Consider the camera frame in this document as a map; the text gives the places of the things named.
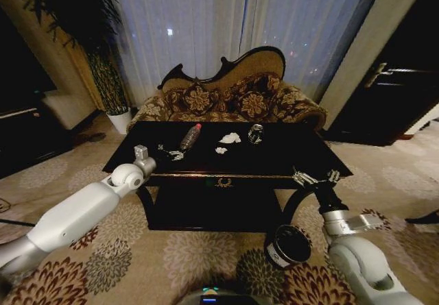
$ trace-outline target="floral rug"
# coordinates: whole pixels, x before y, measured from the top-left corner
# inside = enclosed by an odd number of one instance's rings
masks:
[[[84,131],[96,132],[107,137],[0,180],[0,218],[36,223],[48,208],[102,179],[101,169],[122,137],[103,116]],[[339,182],[337,194],[352,213],[384,220],[363,236],[384,251],[410,293],[425,304],[439,304],[439,227],[404,221],[439,208],[439,123],[391,147],[330,146],[354,173]],[[292,191],[276,194],[283,205]],[[176,304],[205,284],[277,304],[355,304],[328,260],[313,197],[302,203],[293,224],[307,233],[312,255],[307,263],[279,271],[265,259],[263,234],[149,231],[139,199],[128,195],[98,226],[50,254],[36,271],[10,277],[15,288],[4,304]],[[1,224],[0,241],[28,230]]]

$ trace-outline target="label on cup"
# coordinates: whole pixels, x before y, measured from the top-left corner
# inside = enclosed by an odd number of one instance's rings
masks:
[[[286,262],[285,260],[283,260],[283,258],[281,258],[277,254],[277,252],[276,252],[276,250],[275,250],[275,248],[273,246],[273,243],[270,243],[270,245],[267,247],[267,252],[270,255],[270,257],[272,258],[272,260],[274,260],[274,262],[277,265],[279,265],[280,267],[287,267],[288,265],[291,264],[291,263]]]

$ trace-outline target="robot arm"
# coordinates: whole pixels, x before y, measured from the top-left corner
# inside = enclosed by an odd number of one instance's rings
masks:
[[[146,147],[138,145],[134,153],[134,164],[121,164],[107,178],[51,208],[25,236],[0,245],[0,273],[35,268],[50,252],[72,244],[110,214],[120,199],[140,187],[156,168]]]
[[[294,178],[316,195],[324,219],[323,234],[329,244],[329,258],[346,276],[359,304],[422,305],[404,289],[384,253],[370,241],[353,235],[382,222],[373,215],[349,215],[348,207],[333,190],[340,178],[337,171],[331,171],[328,180],[323,181],[301,172],[296,172]]]

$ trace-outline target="sheer curtain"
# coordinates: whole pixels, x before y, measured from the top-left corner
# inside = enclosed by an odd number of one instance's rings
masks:
[[[373,0],[248,0],[240,52],[285,55],[284,80],[320,100]]]
[[[118,0],[122,72],[133,105],[153,95],[177,64],[212,77],[220,58],[237,58],[245,0]]]
[[[285,54],[284,80],[319,100],[373,0],[118,0],[121,67],[140,106],[177,64],[212,77],[221,56],[261,45]]]

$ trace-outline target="white flower pot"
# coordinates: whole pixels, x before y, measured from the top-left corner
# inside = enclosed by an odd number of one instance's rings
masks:
[[[116,127],[117,131],[121,135],[126,135],[126,127],[131,122],[131,111],[118,114],[118,115],[109,115],[107,114],[108,118],[110,118],[112,124]]]

